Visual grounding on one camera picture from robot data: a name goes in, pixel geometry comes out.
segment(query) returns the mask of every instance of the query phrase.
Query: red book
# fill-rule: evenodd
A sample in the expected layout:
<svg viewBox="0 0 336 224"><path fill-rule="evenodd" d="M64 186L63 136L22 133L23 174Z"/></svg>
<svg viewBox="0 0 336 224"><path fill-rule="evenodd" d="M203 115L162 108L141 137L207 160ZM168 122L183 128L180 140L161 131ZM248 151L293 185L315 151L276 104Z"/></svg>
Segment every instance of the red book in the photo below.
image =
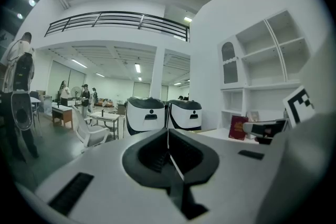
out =
<svg viewBox="0 0 336 224"><path fill-rule="evenodd" d="M244 140L246 133L243 130L243 124L248 122L248 117L232 116L229 138Z"/></svg>

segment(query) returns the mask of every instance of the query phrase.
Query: desk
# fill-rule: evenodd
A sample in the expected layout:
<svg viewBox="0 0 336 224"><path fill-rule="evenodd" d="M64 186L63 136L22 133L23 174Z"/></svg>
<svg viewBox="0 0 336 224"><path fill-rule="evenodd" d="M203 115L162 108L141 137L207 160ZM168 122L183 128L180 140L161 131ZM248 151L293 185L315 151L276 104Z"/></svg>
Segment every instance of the desk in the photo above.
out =
<svg viewBox="0 0 336 224"><path fill-rule="evenodd" d="M35 111L36 111L36 116L37 116L37 121L38 121L38 127L40 129L40 136L42 136L42 132L41 132L41 125L40 125L40 116L38 114L38 109L37 109L37 104L38 103L41 103L40 100L34 98L34 97L30 97L30 102L32 103L31 106L34 106L35 107Z"/></svg>
<svg viewBox="0 0 336 224"><path fill-rule="evenodd" d="M104 117L102 117L101 112L95 112L90 114L89 117L97 120L96 125L98 125L98 121L104 121L104 125L111 131L113 130L113 140L116 139L116 128L114 127L114 123L118 120L120 115L104 113ZM107 126L106 122L113 122L113 127ZM119 139L119 123L117 126L117 138Z"/></svg>
<svg viewBox="0 0 336 224"><path fill-rule="evenodd" d="M68 108L67 106L64 105L52 105L52 111L53 111L53 117L52 117L52 122L53 125L55 125L55 119L60 119L60 124L62 125L62 120L63 120L63 126L65 127L65 124L69 121L71 121L71 129L74 129L74 123L72 122L72 108Z"/></svg>

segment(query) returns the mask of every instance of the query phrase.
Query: built-in shelving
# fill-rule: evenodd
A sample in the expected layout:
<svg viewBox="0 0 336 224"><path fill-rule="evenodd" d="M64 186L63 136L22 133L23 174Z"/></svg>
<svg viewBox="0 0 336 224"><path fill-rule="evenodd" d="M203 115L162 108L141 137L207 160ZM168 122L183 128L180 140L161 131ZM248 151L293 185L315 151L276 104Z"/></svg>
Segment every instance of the built-in shelving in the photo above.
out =
<svg viewBox="0 0 336 224"><path fill-rule="evenodd" d="M304 34L290 13L279 12L223 44L218 126L230 128L233 115L245 116L248 111L258 111L261 121L282 118L282 101L300 86L299 72L310 58Z"/></svg>

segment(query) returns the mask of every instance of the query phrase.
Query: floor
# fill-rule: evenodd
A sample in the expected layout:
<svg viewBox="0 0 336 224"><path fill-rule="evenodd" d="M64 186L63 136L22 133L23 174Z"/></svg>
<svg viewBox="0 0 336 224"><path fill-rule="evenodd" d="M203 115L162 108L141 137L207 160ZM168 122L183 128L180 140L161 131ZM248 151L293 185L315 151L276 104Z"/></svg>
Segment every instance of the floor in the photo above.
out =
<svg viewBox="0 0 336 224"><path fill-rule="evenodd" d="M93 109L93 112L101 111L101 109L102 107L96 107ZM111 111L115 111L115 109L104 109L105 113ZM72 117L75 129L78 124L76 114L72 113ZM33 128L34 142L39 154L39 158L37 159L30 155L22 137L19 137L19 147L26 159L25 163L17 161L12 157L11 149L5 139L4 129L0 131L0 145L15 180L32 191L55 170L81 155L81 150L84 149L75 132L71 130L70 122L66 123L66 128L63 126L53 126L52 124L49 117L45 117L40 113L42 137L39 135L38 127L36 127L37 132ZM123 118L119 118L118 126L119 139L122 139Z"/></svg>

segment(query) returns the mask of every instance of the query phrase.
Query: black metal railing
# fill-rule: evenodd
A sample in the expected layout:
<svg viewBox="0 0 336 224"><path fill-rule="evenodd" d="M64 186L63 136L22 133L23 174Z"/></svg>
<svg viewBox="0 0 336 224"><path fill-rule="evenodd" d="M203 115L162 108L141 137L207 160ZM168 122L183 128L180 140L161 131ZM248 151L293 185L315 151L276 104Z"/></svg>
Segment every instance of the black metal railing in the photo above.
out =
<svg viewBox="0 0 336 224"><path fill-rule="evenodd" d="M50 24L45 37L82 27L123 26L177 37L189 41L189 26L154 15L137 12L90 12L67 17Z"/></svg>

